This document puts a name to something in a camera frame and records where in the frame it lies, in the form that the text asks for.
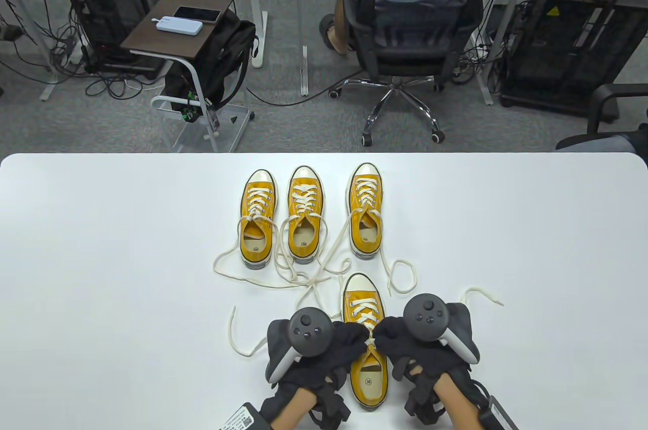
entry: yellow sneaker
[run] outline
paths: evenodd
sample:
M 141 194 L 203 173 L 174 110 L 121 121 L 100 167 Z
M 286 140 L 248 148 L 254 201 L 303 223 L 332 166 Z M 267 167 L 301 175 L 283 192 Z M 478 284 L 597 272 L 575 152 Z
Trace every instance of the yellow sneaker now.
M 382 241 L 382 178 L 374 164 L 361 164 L 347 187 L 351 249 L 361 259 L 370 259 Z
M 259 169 L 248 179 L 241 197 L 241 258 L 252 270 L 266 266 L 272 254 L 276 194 L 275 178 L 267 170 Z
M 319 251 L 321 217 L 324 211 L 324 189 L 313 169 L 298 167 L 290 179 L 288 193 L 288 244 L 298 263 L 310 263 Z
M 347 280 L 342 294 L 342 319 L 373 328 L 385 318 L 380 294 L 363 273 L 354 273 Z M 351 388 L 364 408 L 375 410 L 387 396 L 387 358 L 372 344 L 358 361 L 351 365 Z

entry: shoe sole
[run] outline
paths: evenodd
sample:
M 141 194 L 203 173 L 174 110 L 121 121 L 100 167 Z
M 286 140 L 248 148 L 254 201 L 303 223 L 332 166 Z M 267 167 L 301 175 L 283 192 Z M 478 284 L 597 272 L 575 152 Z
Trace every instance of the shoe sole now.
M 347 282 L 344 284 L 344 290 L 342 291 L 342 298 L 340 300 L 340 315 L 342 315 L 342 321 L 343 322 L 346 322 L 344 320 L 344 294 L 347 293 L 347 287 L 349 286 L 349 282 L 350 282 L 351 278 L 353 278 L 355 275 L 358 275 L 358 274 L 364 275 L 364 277 L 366 277 L 371 282 L 371 285 L 373 285 L 373 287 L 375 289 L 375 292 L 380 295 L 380 292 L 378 291 L 378 288 L 376 287 L 376 284 L 373 282 L 373 280 L 371 280 L 370 277 L 368 277 L 367 275 L 365 275 L 362 272 L 356 272 L 353 275 L 351 275 L 349 278 L 347 278 Z M 386 317 L 386 315 L 385 315 L 385 307 L 384 307 L 384 305 L 382 305 L 382 297 L 380 298 L 380 310 L 382 311 L 382 314 L 384 315 L 384 317 Z M 358 398 L 358 395 L 356 395 L 356 392 L 353 389 L 353 384 L 351 384 L 351 392 L 353 393 L 353 397 L 356 399 L 358 404 L 361 407 L 363 407 L 363 409 L 365 409 L 367 411 L 373 411 L 376 408 L 380 407 L 380 405 L 384 404 L 385 400 L 387 400 L 387 391 L 389 391 L 389 371 L 387 372 L 387 389 L 385 390 L 385 397 L 375 407 L 366 406 L 363 402 L 361 402 L 361 400 L 359 400 L 359 398 Z
M 322 179 L 319 178 L 319 175 L 317 175 L 317 172 L 315 171 L 315 169 L 312 168 L 309 165 L 300 165 L 298 168 L 294 169 L 292 175 L 290 176 L 290 181 L 289 181 L 289 185 L 288 185 L 288 187 L 289 187 L 288 196 L 286 198 L 287 204 L 290 205 L 290 185 L 292 184 L 292 178 L 295 176 L 296 171 L 298 171 L 302 167 L 308 167 L 309 169 L 311 169 L 313 171 L 313 173 L 315 173 L 315 177 L 317 177 L 317 180 L 319 181 L 319 187 L 321 188 L 321 191 L 322 191 L 322 214 L 321 215 L 322 215 L 322 217 L 324 217 L 324 209 L 326 208 L 326 193 L 324 192 L 324 184 L 322 183 Z M 321 232 L 321 222 L 319 223 L 319 230 Z M 312 261 L 315 258 L 317 258 L 317 253 L 319 252 L 319 243 L 320 242 L 321 242 L 321 236 L 319 236 L 319 234 L 318 234 L 318 236 L 317 236 L 317 246 L 315 247 L 315 251 L 313 252 L 313 254 L 311 254 L 310 256 L 308 256 L 306 258 L 300 258 L 296 254 L 294 254 L 290 250 L 290 245 L 289 245 L 290 254 L 292 255 L 295 262 L 299 263 L 300 265 L 307 265 L 309 263 L 312 263 Z
M 250 177 L 248 178 L 247 182 L 245 182 L 245 185 L 248 185 L 248 183 L 250 182 L 250 179 L 252 178 L 252 176 L 253 176 L 256 172 L 257 172 L 257 171 L 255 170 L 255 171 L 250 175 Z M 275 192 L 274 192 L 274 194 L 275 194 L 275 208 L 274 208 L 274 210 L 272 211 L 272 213 L 273 213 L 273 214 L 272 214 L 272 217 L 274 218 L 274 213 L 277 212 L 277 206 L 278 206 L 278 202 L 279 202 L 279 200 L 278 200 L 278 199 L 279 199 L 279 196 L 277 195 L 277 180 L 275 179 L 275 176 L 272 175 L 271 171 L 266 170 L 266 172 L 270 174 L 270 178 L 272 179 L 272 183 L 273 183 L 273 185 L 274 185 L 274 187 L 275 187 L 275 188 L 274 188 L 274 190 L 275 190 Z M 243 190 L 243 194 L 241 194 L 241 202 L 240 202 L 239 206 L 243 206 L 243 196 L 245 196 L 245 190 Z M 241 233 L 241 243 L 243 243 L 242 238 L 243 238 L 243 233 Z M 269 252 L 268 256 L 266 256 L 263 260 L 261 260 L 261 261 L 259 261 L 259 262 L 251 262 L 251 261 L 249 261 L 245 256 L 243 256 L 243 252 L 241 252 L 240 246 L 238 247 L 238 252 L 239 252 L 240 255 L 241 255 L 241 259 L 243 260 L 243 264 L 244 264 L 247 268 L 250 268 L 250 270 L 261 270 L 262 268 L 266 268 L 266 265 L 268 264 L 268 262 L 269 262 L 270 259 L 272 258 L 272 248 L 273 248 L 273 246 L 272 246 L 272 240 L 270 240 L 270 252 Z
M 376 171 L 378 172 L 378 176 L 380 177 L 380 184 L 382 185 L 382 174 L 381 174 L 380 171 L 378 170 L 378 167 L 376 167 L 376 166 L 375 166 L 374 164 L 372 164 L 371 162 L 363 162 L 363 163 L 360 164 L 360 165 L 364 165 L 364 164 L 370 164 L 370 165 L 373 165 L 373 168 L 375 168 Z M 350 190 L 351 190 L 351 185 L 353 184 L 353 178 L 355 177 L 356 172 L 357 172 L 358 169 L 360 168 L 360 165 L 358 165 L 358 166 L 356 167 L 356 169 L 353 171 L 353 173 L 352 173 L 351 176 L 349 177 L 349 182 L 347 183 L 347 216 L 349 216 L 349 215 L 351 214 L 351 204 L 350 204 Z M 384 187 L 382 188 L 382 196 L 383 196 L 383 197 L 385 196 L 385 189 L 384 189 Z M 375 257 L 375 256 L 376 256 L 376 253 L 379 252 L 379 250 L 380 250 L 380 245 L 378 245 L 378 249 L 377 249 L 377 250 L 375 250 L 375 251 L 373 251 L 373 252 L 370 252 L 370 253 L 366 253 L 366 252 L 364 252 L 364 251 L 359 250 L 359 249 L 356 247 L 356 245 L 353 243 L 353 234 L 352 234 L 352 229 L 353 229 L 353 227 L 351 226 L 351 224 L 349 224 L 349 243 L 350 243 L 350 245 L 351 245 L 351 250 L 352 250 L 353 254 L 356 255 L 356 256 L 357 256 L 359 259 L 361 259 L 361 260 L 370 260 L 370 259 L 372 259 L 373 257 Z

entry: hand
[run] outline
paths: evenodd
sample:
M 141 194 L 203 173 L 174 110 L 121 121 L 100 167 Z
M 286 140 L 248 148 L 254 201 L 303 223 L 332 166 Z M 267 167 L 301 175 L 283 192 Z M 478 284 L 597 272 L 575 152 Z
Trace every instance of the hand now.
M 279 380 L 276 395 L 261 407 L 266 421 L 277 418 L 299 388 L 317 397 L 313 409 L 322 413 L 321 420 L 315 420 L 312 412 L 310 416 L 320 428 L 334 430 L 349 418 L 349 409 L 335 391 L 342 388 L 351 363 L 367 351 L 370 334 L 365 326 L 354 323 L 333 322 L 333 329 L 333 340 L 326 352 L 314 358 L 301 358 Z
M 421 342 L 411 335 L 402 317 L 386 317 L 373 330 L 376 349 L 387 356 L 393 365 L 396 381 L 407 377 L 416 386 L 410 391 L 405 410 L 425 425 L 437 422 L 444 409 L 436 411 L 439 397 L 434 386 L 442 374 L 468 370 L 450 347 L 435 342 Z

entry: forearm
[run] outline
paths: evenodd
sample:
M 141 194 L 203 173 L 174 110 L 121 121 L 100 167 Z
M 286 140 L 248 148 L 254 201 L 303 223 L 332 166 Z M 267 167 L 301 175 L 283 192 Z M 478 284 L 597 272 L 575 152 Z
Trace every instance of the forearm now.
M 313 393 L 300 388 L 270 426 L 273 430 L 295 430 L 316 403 L 317 397 Z
M 441 375 L 434 386 L 434 392 L 448 412 L 454 430 L 484 430 L 479 423 L 479 410 L 463 396 L 449 375 Z

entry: small side table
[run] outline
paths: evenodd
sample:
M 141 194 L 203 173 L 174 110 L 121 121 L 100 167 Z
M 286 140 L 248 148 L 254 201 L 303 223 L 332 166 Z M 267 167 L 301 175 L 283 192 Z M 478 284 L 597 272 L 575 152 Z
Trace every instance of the small side table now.
M 181 152 L 187 147 L 195 147 L 202 139 L 209 139 L 211 149 L 214 152 L 233 152 L 240 141 L 248 121 L 254 117 L 254 113 L 248 108 L 248 93 L 245 88 L 245 81 L 241 84 L 243 90 L 243 106 L 226 104 L 218 111 L 210 111 L 207 107 L 196 69 L 190 63 L 194 60 L 203 46 L 208 42 L 215 26 L 204 24 L 197 35 L 182 35 L 157 30 L 152 18 L 173 16 L 178 7 L 197 7 L 199 9 L 216 9 L 225 11 L 231 0 L 159 0 L 152 11 L 134 28 L 122 43 L 122 48 L 129 49 L 131 53 L 141 56 L 151 56 L 166 59 L 167 62 L 178 62 L 191 73 L 194 87 L 196 88 L 197 100 L 188 101 L 187 98 L 176 98 L 170 96 L 156 96 L 151 100 L 151 107 L 159 119 L 162 135 L 167 148 L 171 152 Z M 238 69 L 233 84 L 238 81 L 241 68 Z M 201 108 L 203 114 L 195 123 L 187 123 L 182 113 L 171 109 L 171 103 L 187 104 Z M 179 134 L 172 134 L 168 129 L 165 119 L 184 122 Z M 202 136 L 202 128 L 206 129 L 206 135 Z

